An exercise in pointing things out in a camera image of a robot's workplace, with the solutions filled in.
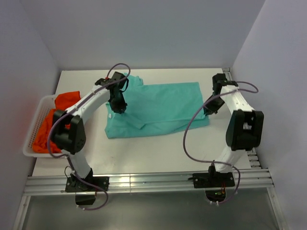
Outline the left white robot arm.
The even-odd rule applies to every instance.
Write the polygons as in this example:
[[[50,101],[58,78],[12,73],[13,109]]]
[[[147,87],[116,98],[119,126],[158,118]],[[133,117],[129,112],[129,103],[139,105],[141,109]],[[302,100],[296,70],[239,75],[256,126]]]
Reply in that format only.
[[[84,125],[93,113],[103,104],[109,103],[113,112],[122,114],[127,104],[123,97],[124,85],[109,87],[94,86],[80,101],[66,110],[57,110],[53,115],[52,127],[47,138],[47,149],[53,158],[66,156],[73,174],[77,177],[76,186],[89,191],[94,185],[93,171],[82,149],[86,143]]]

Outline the teal t-shirt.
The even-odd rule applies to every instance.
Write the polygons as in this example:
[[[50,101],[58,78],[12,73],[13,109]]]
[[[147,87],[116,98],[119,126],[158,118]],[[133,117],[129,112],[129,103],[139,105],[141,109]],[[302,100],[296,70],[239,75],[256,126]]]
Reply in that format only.
[[[167,135],[209,125],[209,117],[197,110],[203,105],[198,82],[145,85],[129,76],[123,93],[127,103],[123,114],[114,113],[107,103],[105,133],[108,139]]]

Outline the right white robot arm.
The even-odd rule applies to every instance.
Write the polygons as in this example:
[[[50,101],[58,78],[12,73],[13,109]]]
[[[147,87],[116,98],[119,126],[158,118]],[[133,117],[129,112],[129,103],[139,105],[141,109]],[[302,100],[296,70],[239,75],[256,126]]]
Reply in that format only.
[[[229,173],[241,156],[260,145],[264,113],[255,110],[242,92],[257,93],[259,90],[239,88],[237,84],[214,86],[205,106],[208,115],[216,114],[225,104],[231,113],[225,134],[226,146],[215,160],[215,171],[208,174],[208,183],[217,187],[224,181],[223,173]]]

